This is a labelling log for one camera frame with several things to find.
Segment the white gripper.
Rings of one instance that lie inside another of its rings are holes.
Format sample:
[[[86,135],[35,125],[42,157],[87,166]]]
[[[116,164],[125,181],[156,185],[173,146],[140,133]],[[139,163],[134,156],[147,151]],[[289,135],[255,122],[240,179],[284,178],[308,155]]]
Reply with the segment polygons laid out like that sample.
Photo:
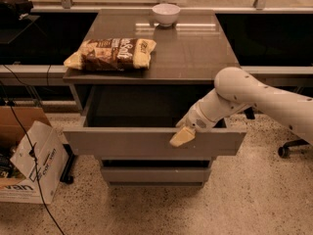
[[[216,120],[204,115],[199,103],[195,103],[176,123],[176,126],[181,128],[172,136],[169,143],[173,147],[180,147],[195,139],[196,130],[210,130],[216,123]]]

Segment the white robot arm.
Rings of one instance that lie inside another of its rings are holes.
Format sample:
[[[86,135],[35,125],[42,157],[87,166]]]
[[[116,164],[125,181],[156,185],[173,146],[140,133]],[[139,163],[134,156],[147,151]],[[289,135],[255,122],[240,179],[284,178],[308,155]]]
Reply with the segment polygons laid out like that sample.
[[[228,67],[214,78],[214,88],[177,122],[179,130],[170,139],[179,147],[209,132],[222,118],[255,107],[293,134],[313,144],[313,99],[266,85],[246,71]]]

